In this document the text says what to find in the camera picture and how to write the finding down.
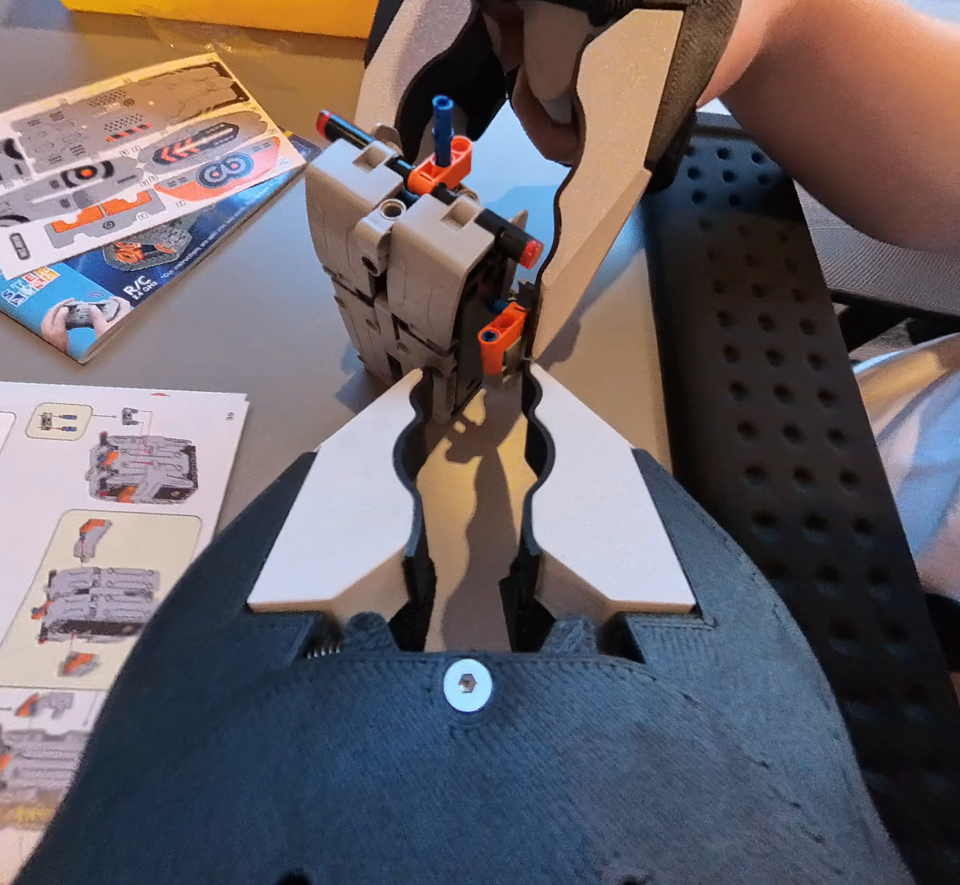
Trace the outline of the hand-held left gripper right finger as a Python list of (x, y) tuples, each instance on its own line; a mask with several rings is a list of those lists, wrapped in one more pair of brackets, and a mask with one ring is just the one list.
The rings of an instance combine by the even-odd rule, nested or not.
[(538, 364), (528, 419), (549, 469), (532, 492), (534, 598), (554, 618), (690, 614), (696, 599), (630, 442)]

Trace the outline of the open white instruction booklet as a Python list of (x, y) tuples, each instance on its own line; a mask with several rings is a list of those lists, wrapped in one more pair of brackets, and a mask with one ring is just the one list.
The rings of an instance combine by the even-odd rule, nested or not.
[(33, 843), (106, 693), (210, 541), (248, 402), (2, 383), (2, 851)]

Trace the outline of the grey desk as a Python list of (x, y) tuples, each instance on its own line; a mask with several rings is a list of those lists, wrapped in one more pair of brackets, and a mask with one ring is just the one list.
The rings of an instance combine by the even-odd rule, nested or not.
[[(321, 109), (354, 113), (364, 45), (354, 39), (159, 18), (72, 13), (59, 0), (2, 0), (2, 110), (210, 45), (282, 126), (315, 135)], [(542, 366), (636, 447), (669, 465), (640, 218), (631, 218)], [(383, 387), (356, 359), (310, 241), (294, 181), (186, 277), (164, 288), (86, 365), (2, 316), (2, 379), (244, 393), (249, 412), (219, 527)], [(480, 394), (432, 427), (419, 473), (438, 609), (429, 649), (505, 651), (497, 581), (518, 549), (520, 391)]]

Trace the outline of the black studded base plate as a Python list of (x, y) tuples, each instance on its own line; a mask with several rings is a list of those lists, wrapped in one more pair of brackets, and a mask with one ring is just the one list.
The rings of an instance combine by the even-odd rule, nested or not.
[(806, 635), (918, 883), (958, 883), (958, 704), (795, 187), (699, 113), (640, 210), (674, 475)]

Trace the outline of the grey building block robot assembly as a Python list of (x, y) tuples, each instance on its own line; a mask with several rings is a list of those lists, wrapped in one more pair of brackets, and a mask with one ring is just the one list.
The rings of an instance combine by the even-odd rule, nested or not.
[(453, 102), (433, 99), (433, 152), (420, 164), (358, 125), (321, 111), (329, 143), (309, 164), (309, 227), (349, 338), (384, 382), (431, 375), (433, 419), (448, 423), (489, 377), (524, 356), (533, 305), (513, 290), (544, 244), (526, 214), (506, 219), (463, 182), (473, 144), (453, 130)]

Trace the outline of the person's right forearm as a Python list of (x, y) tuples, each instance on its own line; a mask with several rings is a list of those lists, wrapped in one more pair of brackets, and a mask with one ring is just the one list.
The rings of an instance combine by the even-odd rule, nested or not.
[(957, 25), (901, 0), (743, 0), (715, 99), (849, 226), (958, 252)]

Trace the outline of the grey orange sticker sheet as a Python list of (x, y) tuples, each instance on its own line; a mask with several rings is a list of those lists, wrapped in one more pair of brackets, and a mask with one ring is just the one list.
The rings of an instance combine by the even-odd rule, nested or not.
[(5, 279), (298, 170), (305, 159), (214, 52), (1, 116)]

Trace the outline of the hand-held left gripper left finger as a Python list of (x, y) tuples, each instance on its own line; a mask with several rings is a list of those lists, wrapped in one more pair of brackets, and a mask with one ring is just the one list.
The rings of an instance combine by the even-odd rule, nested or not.
[(406, 603), (415, 501), (394, 450), (423, 377), (410, 371), (318, 447), (247, 597), (253, 611), (392, 617)]

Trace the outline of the blue instruction booklet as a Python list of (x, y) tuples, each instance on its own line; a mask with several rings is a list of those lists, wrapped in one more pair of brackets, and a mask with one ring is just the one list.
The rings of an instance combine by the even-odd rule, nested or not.
[(83, 365), (126, 316), (183, 279), (304, 167), (51, 267), (1, 281), (2, 315)]

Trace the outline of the person's leg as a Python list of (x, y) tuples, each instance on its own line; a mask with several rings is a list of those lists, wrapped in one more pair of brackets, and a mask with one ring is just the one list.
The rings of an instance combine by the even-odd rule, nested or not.
[(959, 335), (854, 367), (923, 588), (959, 601)]

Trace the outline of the person's right hand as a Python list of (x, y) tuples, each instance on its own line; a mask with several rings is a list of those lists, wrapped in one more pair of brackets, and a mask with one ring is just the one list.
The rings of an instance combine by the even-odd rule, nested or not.
[(579, 155), (579, 132), (572, 123), (558, 123), (534, 95), (526, 69), (519, 65), (510, 104), (523, 131), (546, 159), (572, 166)]

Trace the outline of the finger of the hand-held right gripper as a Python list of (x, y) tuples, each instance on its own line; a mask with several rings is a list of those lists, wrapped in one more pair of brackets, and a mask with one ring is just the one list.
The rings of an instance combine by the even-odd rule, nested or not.
[(433, 99), (454, 102), (454, 125), (478, 139), (512, 99), (518, 71), (502, 64), (483, 0), (379, 0), (367, 40), (355, 122), (395, 133), (412, 163), (434, 122)]
[(647, 152), (684, 14), (639, 8), (587, 43), (574, 85), (580, 156), (555, 197), (530, 357), (570, 318), (650, 181)]

